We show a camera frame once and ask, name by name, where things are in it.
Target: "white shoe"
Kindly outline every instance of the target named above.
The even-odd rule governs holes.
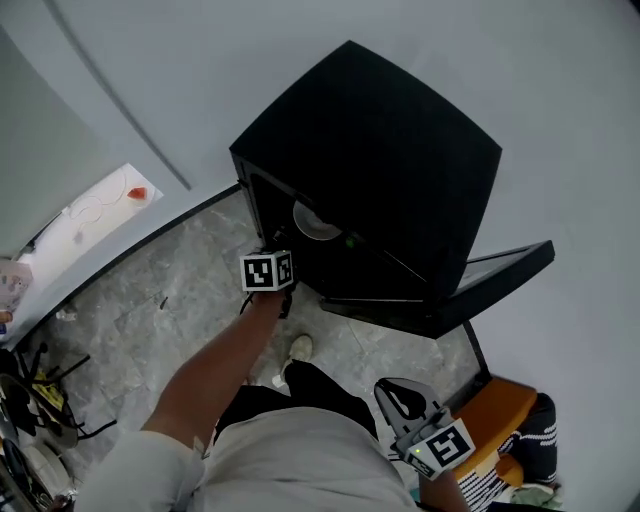
[[[308,363],[311,360],[311,355],[313,354],[313,340],[311,336],[308,334],[301,334],[298,336],[293,343],[291,344],[291,349],[289,349],[289,357],[282,365],[282,370],[280,373],[276,375],[271,382],[277,388],[280,388],[286,384],[284,380],[284,371],[291,364],[291,362],[295,359],[296,361],[303,361]]]

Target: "floor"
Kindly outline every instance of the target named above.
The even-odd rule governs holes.
[[[257,246],[244,197],[232,194],[91,284],[74,299],[77,320],[53,317],[34,334],[34,343],[50,348],[45,369],[92,356],[65,381],[77,420],[88,429],[118,420],[65,454],[79,485],[120,435],[141,427],[173,372],[238,314],[244,298],[238,257]],[[462,328],[436,342],[348,320],[322,311],[315,293],[299,285],[289,318],[252,370],[257,384],[272,386],[289,344],[302,333],[314,338],[312,361],[370,405],[385,449],[392,432],[373,398],[377,379],[419,380],[446,400],[479,369]],[[412,472],[403,476],[409,482]]]

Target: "person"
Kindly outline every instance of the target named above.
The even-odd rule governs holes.
[[[364,400],[306,362],[310,338],[294,342],[282,372],[291,396],[243,385],[283,299],[256,294],[176,372],[142,430],[124,435],[89,475],[75,510],[468,511],[451,473],[421,481],[416,505]]]

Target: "marble floor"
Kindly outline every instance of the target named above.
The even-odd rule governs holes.
[[[244,298],[238,257],[257,246],[244,197],[232,194],[92,283],[73,301],[76,321],[53,317],[33,335],[32,346],[49,345],[45,369],[92,356],[65,379],[76,419],[89,430],[118,420],[65,453],[79,485],[122,434],[141,427],[173,372],[238,314]],[[310,334],[312,362],[367,401],[385,449],[392,432],[373,398],[379,378],[419,380],[446,400],[479,369],[462,328],[434,341],[326,313],[317,299],[309,288],[297,287],[290,316],[280,321],[252,378],[272,386],[291,341]]]

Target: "white shirt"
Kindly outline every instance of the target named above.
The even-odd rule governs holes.
[[[361,425],[300,407],[227,427],[206,459],[162,434],[118,442],[80,490],[78,512],[415,509]]]

